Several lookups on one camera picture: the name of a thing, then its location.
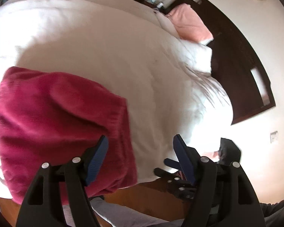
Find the pink pillow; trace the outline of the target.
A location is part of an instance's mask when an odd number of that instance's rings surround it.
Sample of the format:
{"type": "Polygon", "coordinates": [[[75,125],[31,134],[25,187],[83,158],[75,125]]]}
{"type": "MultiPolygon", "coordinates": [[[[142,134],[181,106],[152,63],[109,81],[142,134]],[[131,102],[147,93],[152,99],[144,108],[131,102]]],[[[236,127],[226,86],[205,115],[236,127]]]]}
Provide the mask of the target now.
{"type": "Polygon", "coordinates": [[[176,6],[167,17],[183,40],[207,45],[214,39],[213,34],[188,4],[176,6]]]}

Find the dark wooden headboard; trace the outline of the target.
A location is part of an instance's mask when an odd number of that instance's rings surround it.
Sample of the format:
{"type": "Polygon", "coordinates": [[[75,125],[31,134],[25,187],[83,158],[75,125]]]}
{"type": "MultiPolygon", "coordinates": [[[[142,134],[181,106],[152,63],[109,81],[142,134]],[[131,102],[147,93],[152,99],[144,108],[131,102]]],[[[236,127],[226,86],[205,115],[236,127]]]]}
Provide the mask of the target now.
{"type": "Polygon", "coordinates": [[[271,82],[259,57],[238,27],[209,0],[175,0],[159,9],[168,14],[188,4],[213,34],[211,75],[228,94],[233,124],[275,107],[271,82]]]}

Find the crimson fleece pants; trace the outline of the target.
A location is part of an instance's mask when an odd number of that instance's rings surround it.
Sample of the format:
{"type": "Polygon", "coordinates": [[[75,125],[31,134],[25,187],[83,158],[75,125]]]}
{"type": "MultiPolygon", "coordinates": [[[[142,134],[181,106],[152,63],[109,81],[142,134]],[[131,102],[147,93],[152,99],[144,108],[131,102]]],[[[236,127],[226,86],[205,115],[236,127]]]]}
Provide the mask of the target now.
{"type": "Polygon", "coordinates": [[[44,162],[67,163],[105,135],[108,151],[88,196],[137,183],[125,98],[68,73],[9,68],[0,83],[0,160],[14,202],[21,204],[44,162]]]}

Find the white bed sheet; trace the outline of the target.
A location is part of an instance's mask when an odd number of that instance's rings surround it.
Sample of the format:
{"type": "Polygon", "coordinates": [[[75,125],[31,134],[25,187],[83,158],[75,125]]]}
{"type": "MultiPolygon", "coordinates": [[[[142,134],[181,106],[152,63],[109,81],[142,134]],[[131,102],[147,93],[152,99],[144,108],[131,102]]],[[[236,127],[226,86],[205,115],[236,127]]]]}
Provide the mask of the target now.
{"type": "Polygon", "coordinates": [[[11,67],[94,81],[127,101],[137,183],[175,159],[173,136],[209,155],[232,122],[209,47],[181,39],[132,0],[9,0],[0,7],[0,83],[11,67]]]}

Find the white wall switch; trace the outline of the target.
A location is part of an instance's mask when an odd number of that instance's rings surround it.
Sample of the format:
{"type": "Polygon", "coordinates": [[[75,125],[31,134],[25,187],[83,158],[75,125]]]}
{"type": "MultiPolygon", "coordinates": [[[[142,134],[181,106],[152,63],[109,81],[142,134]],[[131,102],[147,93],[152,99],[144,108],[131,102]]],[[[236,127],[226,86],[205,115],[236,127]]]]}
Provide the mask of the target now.
{"type": "Polygon", "coordinates": [[[270,133],[270,142],[273,144],[278,141],[278,131],[270,133]]]}

